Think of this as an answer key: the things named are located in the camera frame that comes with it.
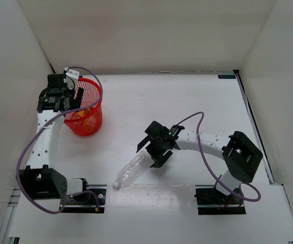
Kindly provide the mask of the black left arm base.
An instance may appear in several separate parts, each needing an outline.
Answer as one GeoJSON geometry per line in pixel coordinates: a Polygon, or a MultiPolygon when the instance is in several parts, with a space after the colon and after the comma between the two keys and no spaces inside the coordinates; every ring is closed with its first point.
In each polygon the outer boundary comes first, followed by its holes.
{"type": "Polygon", "coordinates": [[[87,190],[79,196],[69,197],[64,203],[61,212],[67,214],[103,214],[105,212],[106,185],[89,185],[87,190]]]}

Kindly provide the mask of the orange juice bottle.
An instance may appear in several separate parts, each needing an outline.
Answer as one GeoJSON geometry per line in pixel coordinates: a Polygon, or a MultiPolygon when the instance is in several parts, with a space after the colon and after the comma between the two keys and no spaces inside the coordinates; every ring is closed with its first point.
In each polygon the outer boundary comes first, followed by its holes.
{"type": "Polygon", "coordinates": [[[80,110],[80,111],[75,112],[72,115],[71,119],[81,119],[81,118],[83,118],[85,116],[88,116],[90,113],[91,113],[91,109],[90,108],[89,109],[86,109],[86,110],[80,110]]]}

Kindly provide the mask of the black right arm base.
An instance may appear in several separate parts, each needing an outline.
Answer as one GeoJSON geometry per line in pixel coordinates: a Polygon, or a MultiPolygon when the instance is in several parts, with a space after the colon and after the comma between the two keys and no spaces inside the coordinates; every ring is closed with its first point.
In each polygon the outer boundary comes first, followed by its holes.
{"type": "Polygon", "coordinates": [[[194,197],[200,216],[246,214],[242,199],[232,194],[225,196],[211,185],[196,185],[194,197]]]}

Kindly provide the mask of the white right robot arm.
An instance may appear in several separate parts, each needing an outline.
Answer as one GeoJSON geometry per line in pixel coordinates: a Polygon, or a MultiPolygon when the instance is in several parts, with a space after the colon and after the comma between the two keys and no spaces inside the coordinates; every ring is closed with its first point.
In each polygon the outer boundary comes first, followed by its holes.
{"type": "Polygon", "coordinates": [[[211,196],[218,203],[226,202],[241,184],[252,183],[263,159],[260,149],[243,133],[235,131],[229,136],[218,136],[191,131],[181,125],[170,129],[157,121],[145,130],[146,137],[137,145],[149,153],[154,163],[153,168],[161,168],[172,151],[198,151],[201,155],[212,155],[226,163],[227,170],[215,184],[211,196]]]}

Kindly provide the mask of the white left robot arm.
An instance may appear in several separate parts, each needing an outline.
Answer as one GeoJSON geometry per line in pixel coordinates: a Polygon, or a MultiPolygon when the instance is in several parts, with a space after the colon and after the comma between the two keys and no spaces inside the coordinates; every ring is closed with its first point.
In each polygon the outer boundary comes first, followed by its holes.
{"type": "Polygon", "coordinates": [[[82,178],[66,179],[55,167],[55,155],[64,124],[64,111],[79,108],[83,89],[76,87],[79,72],[68,70],[47,76],[48,84],[38,99],[38,126],[40,136],[34,141],[20,182],[25,192],[34,200],[63,199],[72,195],[78,203],[90,199],[90,190],[82,178]]]}

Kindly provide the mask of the clear plastic bottle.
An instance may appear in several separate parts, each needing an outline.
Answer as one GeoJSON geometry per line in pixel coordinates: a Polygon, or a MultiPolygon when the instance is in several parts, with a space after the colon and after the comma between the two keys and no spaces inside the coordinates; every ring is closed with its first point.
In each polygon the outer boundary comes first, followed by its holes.
{"type": "Polygon", "coordinates": [[[131,185],[142,176],[153,164],[150,155],[141,150],[127,165],[117,174],[116,180],[112,183],[115,189],[120,189],[131,185]]]}

